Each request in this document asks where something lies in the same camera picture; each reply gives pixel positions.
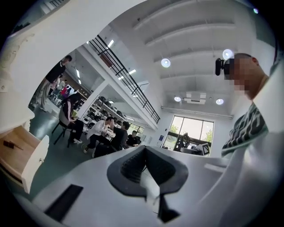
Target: wooden drawer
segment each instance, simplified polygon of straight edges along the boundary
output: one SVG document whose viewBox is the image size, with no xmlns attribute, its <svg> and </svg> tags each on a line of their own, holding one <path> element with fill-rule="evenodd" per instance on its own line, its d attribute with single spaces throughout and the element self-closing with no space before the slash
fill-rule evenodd
<svg viewBox="0 0 284 227">
<path fill-rule="evenodd" d="M 3 141 L 12 141 L 23 150 L 11 149 L 3 145 Z M 34 137 L 22 126 L 0 134 L 0 164 L 6 175 L 9 175 L 30 192 L 32 180 L 37 169 L 44 162 L 47 154 L 49 137 L 42 141 Z"/>
</svg>

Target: headset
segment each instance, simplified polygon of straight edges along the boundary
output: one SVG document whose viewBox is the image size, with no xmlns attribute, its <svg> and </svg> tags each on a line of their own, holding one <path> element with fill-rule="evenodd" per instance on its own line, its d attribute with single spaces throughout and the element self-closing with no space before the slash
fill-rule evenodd
<svg viewBox="0 0 284 227">
<path fill-rule="evenodd" d="M 229 59 L 229 63 L 233 66 L 234 59 Z M 216 76 L 219 76 L 221 73 L 221 70 L 224 70 L 224 75 L 226 78 L 229 78 L 230 70 L 229 70 L 229 63 L 224 64 L 224 60 L 221 58 L 217 58 L 215 62 L 215 74 Z"/>
</svg>

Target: window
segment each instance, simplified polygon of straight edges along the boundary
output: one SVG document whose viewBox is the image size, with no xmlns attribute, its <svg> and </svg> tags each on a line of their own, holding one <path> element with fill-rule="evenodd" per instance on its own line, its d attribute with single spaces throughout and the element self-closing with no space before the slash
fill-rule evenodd
<svg viewBox="0 0 284 227">
<path fill-rule="evenodd" d="M 213 127 L 213 122 L 175 116 L 165 139 L 164 146 L 173 150 L 178 140 L 178 135 L 185 133 L 188 133 L 190 138 L 212 142 Z"/>
<path fill-rule="evenodd" d="M 132 134 L 133 131 L 138 132 L 136 136 L 141 137 L 141 135 L 143 134 L 144 128 L 142 128 L 142 127 L 140 127 L 138 125 L 130 123 L 130 127 L 127 130 L 127 134 L 130 135 L 130 134 Z"/>
</svg>

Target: gray floor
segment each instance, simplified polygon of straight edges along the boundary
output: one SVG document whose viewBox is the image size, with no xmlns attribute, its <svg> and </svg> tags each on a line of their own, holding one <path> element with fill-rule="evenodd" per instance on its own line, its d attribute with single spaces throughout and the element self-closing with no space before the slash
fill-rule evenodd
<svg viewBox="0 0 284 227">
<path fill-rule="evenodd" d="M 56 131 L 51 134 L 58 123 L 58 119 L 49 112 L 44 112 L 39 108 L 36 108 L 34 113 L 35 118 L 31 120 L 30 133 L 40 140 L 42 140 L 45 135 L 49 136 L 50 141 L 47 156 L 44 163 L 35 174 L 29 195 L 17 184 L 11 181 L 7 182 L 12 192 L 20 193 L 29 200 L 33 199 L 38 192 L 56 178 L 66 174 L 80 163 L 91 159 L 91 153 L 84 154 L 82 152 L 82 145 L 88 143 L 84 134 L 81 136 L 81 140 L 83 141 L 81 145 L 71 144 L 70 147 L 67 148 L 68 132 L 65 133 L 64 138 L 60 138 L 56 145 L 53 145 L 53 142 L 62 132 L 61 126 L 58 126 Z"/>
</svg>

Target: recessed light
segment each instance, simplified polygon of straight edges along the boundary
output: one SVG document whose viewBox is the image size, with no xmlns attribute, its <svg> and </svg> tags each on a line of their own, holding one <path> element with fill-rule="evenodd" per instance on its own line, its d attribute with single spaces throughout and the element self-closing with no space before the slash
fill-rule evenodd
<svg viewBox="0 0 284 227">
<path fill-rule="evenodd" d="M 221 98 L 219 98 L 219 99 L 216 100 L 216 104 L 217 104 L 217 105 L 222 105 L 223 103 L 224 103 L 224 100 L 221 99 Z"/>
<path fill-rule="evenodd" d="M 132 71 L 130 71 L 129 74 L 131 75 L 131 74 L 133 74 L 134 72 L 136 72 L 135 69 L 133 69 Z"/>
<path fill-rule="evenodd" d="M 114 41 L 111 40 L 110 43 L 107 46 L 110 48 L 113 43 L 114 43 Z"/>
<path fill-rule="evenodd" d="M 168 59 L 162 59 L 161 64 L 163 67 L 167 68 L 170 66 L 170 60 Z"/>
<path fill-rule="evenodd" d="M 226 49 L 223 51 L 223 59 L 228 60 L 229 58 L 233 57 L 234 53 L 230 49 Z"/>
<path fill-rule="evenodd" d="M 174 100 L 177 101 L 177 102 L 180 102 L 180 101 L 181 101 L 181 98 L 178 97 L 178 96 L 176 96 L 176 97 L 174 97 Z"/>
<path fill-rule="evenodd" d="M 77 72 L 77 76 L 80 78 L 80 73 L 79 73 L 78 69 L 76 69 L 76 72 Z"/>
</svg>

